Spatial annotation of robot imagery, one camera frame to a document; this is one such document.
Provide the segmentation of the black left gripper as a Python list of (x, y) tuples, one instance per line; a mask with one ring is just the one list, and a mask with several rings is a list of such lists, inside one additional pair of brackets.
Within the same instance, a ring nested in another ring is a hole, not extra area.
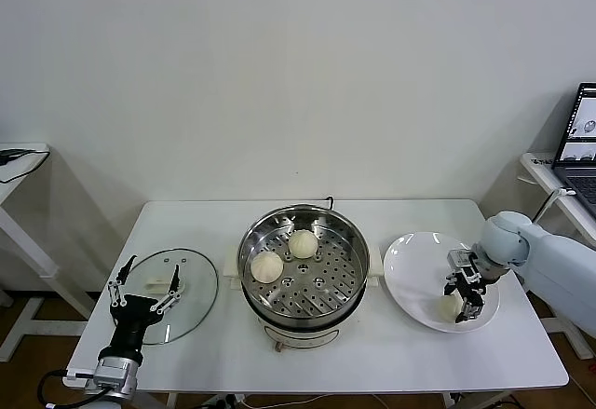
[(115, 320), (115, 331), (106, 347), (107, 357), (141, 359), (143, 339), (148, 327), (163, 320), (163, 315), (181, 299), (180, 266), (176, 265), (168, 291), (158, 301), (155, 298), (132, 294), (122, 294), (130, 270), (137, 258), (132, 255), (119, 269), (114, 279), (107, 283), (111, 300), (110, 313)]

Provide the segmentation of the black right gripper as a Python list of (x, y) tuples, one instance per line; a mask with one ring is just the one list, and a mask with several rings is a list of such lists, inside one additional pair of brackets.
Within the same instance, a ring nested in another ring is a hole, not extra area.
[(456, 289), (465, 304), (455, 316), (454, 322), (461, 323), (477, 319), (484, 305), (482, 296), (485, 294), (480, 273), (473, 266), (463, 266), (457, 269), (455, 279), (451, 278), (444, 286), (443, 295), (451, 295)]

